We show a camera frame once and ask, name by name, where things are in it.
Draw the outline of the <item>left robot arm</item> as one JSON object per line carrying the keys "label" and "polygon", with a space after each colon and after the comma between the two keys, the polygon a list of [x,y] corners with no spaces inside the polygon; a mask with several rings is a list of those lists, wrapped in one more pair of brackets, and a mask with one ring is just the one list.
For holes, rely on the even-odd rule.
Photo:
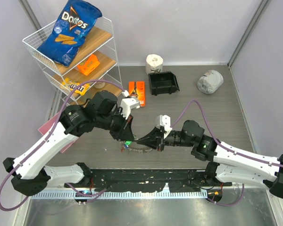
{"label": "left robot arm", "polygon": [[117,141],[134,141],[131,111],[140,107],[135,97],[117,103],[117,97],[104,90],[88,98],[82,105],[69,105],[58,121],[28,151],[17,158],[6,158],[3,165],[13,178],[13,188],[33,196],[47,186],[69,183],[80,187],[91,184],[92,173],[84,163],[68,167],[47,165],[57,153],[94,128],[108,130]]}

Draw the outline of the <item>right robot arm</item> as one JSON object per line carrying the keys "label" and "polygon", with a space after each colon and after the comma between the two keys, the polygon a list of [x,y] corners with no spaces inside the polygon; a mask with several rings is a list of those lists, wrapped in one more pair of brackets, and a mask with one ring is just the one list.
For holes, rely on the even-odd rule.
{"label": "right robot arm", "polygon": [[244,151],[204,132],[197,122],[187,120],[180,131],[156,126],[137,143],[158,151],[165,146],[190,147],[196,159],[208,161],[204,173],[208,185],[241,183],[260,186],[283,199],[283,154],[271,157]]}

